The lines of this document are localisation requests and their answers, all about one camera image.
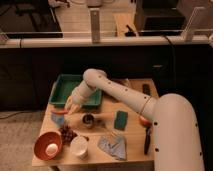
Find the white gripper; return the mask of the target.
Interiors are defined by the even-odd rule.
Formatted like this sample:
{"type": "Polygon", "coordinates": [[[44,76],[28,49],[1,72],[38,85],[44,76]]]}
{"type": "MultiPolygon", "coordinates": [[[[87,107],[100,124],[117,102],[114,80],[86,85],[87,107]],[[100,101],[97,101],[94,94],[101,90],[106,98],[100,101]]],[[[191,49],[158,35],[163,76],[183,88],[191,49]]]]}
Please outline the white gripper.
{"type": "Polygon", "coordinates": [[[74,88],[71,93],[72,100],[68,99],[64,108],[70,114],[77,113],[81,109],[80,105],[84,104],[94,92],[95,88],[88,86],[85,81],[82,81],[77,87],[74,88]]]}

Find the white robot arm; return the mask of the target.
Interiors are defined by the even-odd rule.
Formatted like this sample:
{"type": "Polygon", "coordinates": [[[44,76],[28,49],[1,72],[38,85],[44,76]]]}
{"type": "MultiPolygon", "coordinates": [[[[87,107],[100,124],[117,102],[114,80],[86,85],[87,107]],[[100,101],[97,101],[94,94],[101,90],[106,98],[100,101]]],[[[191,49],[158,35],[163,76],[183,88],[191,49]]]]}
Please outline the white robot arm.
{"type": "Polygon", "coordinates": [[[97,89],[153,124],[155,171],[205,171],[197,117],[185,97],[169,93],[154,98],[109,80],[103,70],[87,69],[65,108],[75,113],[97,89]]]}

